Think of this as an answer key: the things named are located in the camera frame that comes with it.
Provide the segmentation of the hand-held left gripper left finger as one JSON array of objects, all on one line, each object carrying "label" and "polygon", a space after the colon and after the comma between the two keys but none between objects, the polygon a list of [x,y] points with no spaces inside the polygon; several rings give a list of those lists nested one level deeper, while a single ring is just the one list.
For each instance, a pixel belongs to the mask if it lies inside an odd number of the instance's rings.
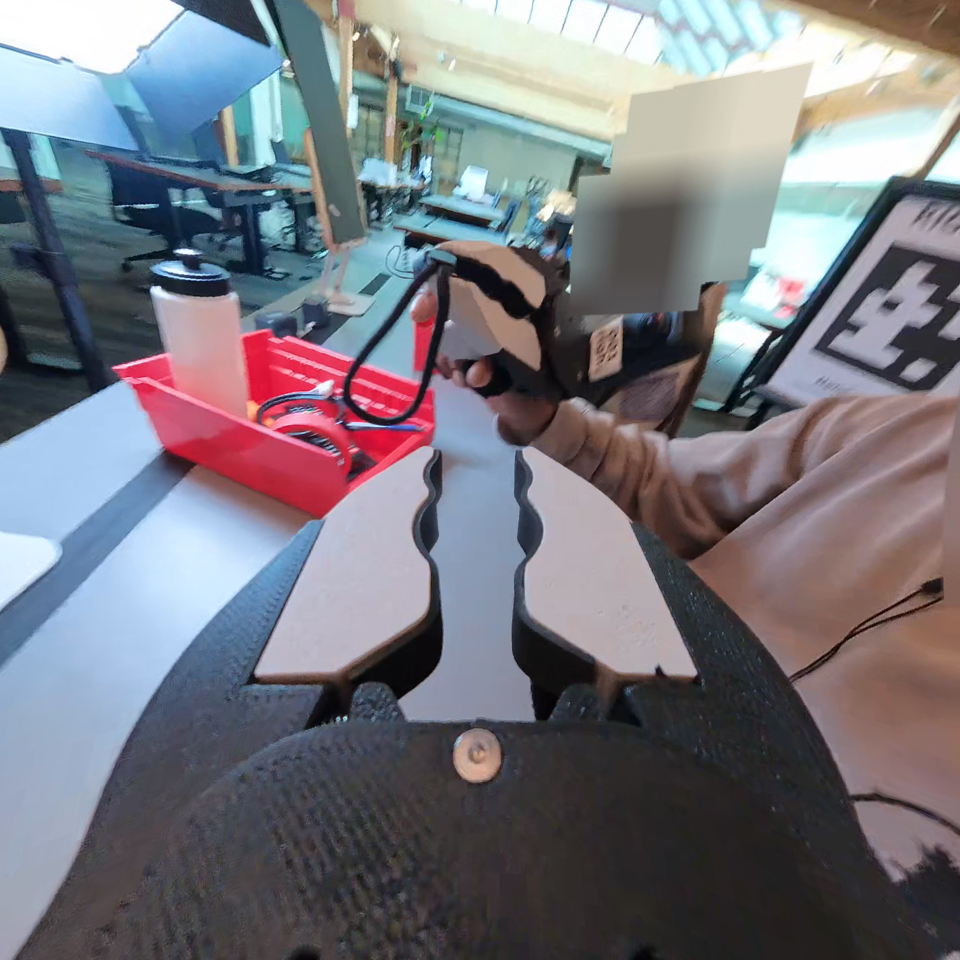
[{"label": "hand-held left gripper left finger", "polygon": [[439,664],[441,453],[423,446],[320,523],[255,666],[263,685],[417,687]]}]

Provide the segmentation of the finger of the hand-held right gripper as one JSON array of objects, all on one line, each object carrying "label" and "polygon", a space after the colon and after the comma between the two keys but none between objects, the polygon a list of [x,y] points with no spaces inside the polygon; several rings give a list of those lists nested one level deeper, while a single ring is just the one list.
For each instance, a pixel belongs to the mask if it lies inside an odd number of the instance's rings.
[{"label": "finger of the hand-held right gripper", "polygon": [[471,290],[486,340],[528,369],[540,370],[543,348],[533,322],[535,305],[513,283],[495,284],[490,290],[471,283]]},{"label": "finger of the hand-held right gripper", "polygon": [[453,280],[504,309],[540,309],[549,294],[549,262],[527,247],[451,241],[438,244],[437,254],[453,259]]}]

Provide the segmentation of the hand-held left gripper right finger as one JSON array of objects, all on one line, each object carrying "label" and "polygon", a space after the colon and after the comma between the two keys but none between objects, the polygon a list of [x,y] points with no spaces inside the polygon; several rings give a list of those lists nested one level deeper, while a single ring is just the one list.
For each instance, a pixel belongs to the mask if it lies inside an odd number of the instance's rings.
[{"label": "hand-held left gripper right finger", "polygon": [[523,559],[512,653],[534,685],[691,683],[694,661],[626,513],[531,447],[514,459]]}]

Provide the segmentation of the white board stand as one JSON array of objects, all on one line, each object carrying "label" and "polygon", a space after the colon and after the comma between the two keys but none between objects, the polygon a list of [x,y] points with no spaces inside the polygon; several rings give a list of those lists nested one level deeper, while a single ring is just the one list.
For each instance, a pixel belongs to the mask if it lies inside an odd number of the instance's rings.
[{"label": "white board stand", "polygon": [[362,317],[368,313],[375,297],[372,294],[351,293],[344,287],[352,253],[362,242],[327,245],[327,253],[318,280],[317,296],[328,312],[347,318]]},{"label": "white board stand", "polygon": [[62,554],[62,546],[52,539],[2,531],[1,611],[50,572]]}]

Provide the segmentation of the red tape roll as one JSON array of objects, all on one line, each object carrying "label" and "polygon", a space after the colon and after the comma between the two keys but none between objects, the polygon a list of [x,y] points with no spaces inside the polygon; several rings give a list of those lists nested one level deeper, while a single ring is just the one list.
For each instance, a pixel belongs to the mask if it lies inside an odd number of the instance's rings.
[{"label": "red tape roll", "polygon": [[314,410],[267,415],[265,425],[273,432],[296,440],[322,453],[341,474],[350,474],[354,463],[354,443],[340,422]]}]

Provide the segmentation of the white bottle black cap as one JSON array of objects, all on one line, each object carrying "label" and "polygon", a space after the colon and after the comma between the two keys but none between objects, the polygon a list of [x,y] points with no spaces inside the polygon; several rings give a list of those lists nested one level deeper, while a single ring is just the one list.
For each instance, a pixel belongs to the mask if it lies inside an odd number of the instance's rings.
[{"label": "white bottle black cap", "polygon": [[230,274],[190,247],[150,268],[150,301],[174,388],[245,421],[250,387]]}]

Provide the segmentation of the wooden top desk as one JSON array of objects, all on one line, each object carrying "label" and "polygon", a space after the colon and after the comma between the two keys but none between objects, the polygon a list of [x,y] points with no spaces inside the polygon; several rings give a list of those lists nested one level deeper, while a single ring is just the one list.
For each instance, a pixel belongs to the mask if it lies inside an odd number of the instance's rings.
[{"label": "wooden top desk", "polygon": [[275,205],[290,209],[294,251],[307,253],[307,227],[313,198],[309,179],[298,171],[264,167],[252,170],[214,168],[205,161],[146,158],[141,154],[110,149],[85,150],[91,160],[112,161],[136,171],[162,177],[177,206],[190,206],[221,221],[220,231],[206,236],[238,236],[242,242],[240,270],[252,277],[285,280],[289,272],[270,266],[261,215]]}]

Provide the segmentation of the black framed marker sign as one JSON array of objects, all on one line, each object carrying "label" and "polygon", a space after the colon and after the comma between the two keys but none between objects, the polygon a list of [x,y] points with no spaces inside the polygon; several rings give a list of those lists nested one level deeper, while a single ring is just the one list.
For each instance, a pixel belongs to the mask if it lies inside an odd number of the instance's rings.
[{"label": "black framed marker sign", "polygon": [[749,427],[818,400],[958,394],[959,186],[896,176],[745,382]]}]

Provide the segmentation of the black office chair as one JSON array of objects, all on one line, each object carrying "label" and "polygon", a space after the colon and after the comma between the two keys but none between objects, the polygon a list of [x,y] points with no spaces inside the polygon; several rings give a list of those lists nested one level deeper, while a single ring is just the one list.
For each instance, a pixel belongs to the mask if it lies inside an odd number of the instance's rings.
[{"label": "black office chair", "polygon": [[222,223],[217,217],[190,205],[174,204],[163,177],[111,160],[103,163],[109,178],[114,221],[159,236],[165,244],[160,249],[125,257],[121,262],[124,274],[130,273],[137,263],[171,260],[176,251],[192,249],[197,236],[220,232]]}]

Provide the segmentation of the studio light panel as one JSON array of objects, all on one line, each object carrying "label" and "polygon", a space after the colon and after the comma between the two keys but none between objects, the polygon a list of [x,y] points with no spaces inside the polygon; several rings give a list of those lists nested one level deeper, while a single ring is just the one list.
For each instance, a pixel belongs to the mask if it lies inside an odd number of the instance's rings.
[{"label": "studio light panel", "polygon": [[3,1],[2,129],[137,149],[127,94],[186,135],[278,72],[262,2]]}]

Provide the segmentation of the black light stand pole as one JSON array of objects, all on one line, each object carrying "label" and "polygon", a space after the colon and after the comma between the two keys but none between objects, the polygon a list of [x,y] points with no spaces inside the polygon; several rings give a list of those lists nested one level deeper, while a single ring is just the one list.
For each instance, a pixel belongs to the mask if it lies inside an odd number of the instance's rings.
[{"label": "black light stand pole", "polygon": [[47,199],[44,181],[37,171],[26,131],[2,128],[2,138],[9,149],[19,176],[22,192],[30,209],[30,218],[38,247],[31,256],[50,282],[66,331],[77,357],[78,369],[92,394],[112,385],[109,371],[93,335],[90,318],[83,304],[78,277],[70,261],[53,212]]}]

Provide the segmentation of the black board wooden frame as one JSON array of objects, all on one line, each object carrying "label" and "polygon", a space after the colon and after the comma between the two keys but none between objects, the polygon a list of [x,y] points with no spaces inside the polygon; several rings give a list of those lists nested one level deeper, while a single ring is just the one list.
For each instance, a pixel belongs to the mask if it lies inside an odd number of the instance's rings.
[{"label": "black board wooden frame", "polygon": [[316,201],[317,212],[324,214],[335,245],[357,244],[367,232],[325,24],[306,2],[274,1],[271,9],[309,121],[323,192],[323,200]]}]

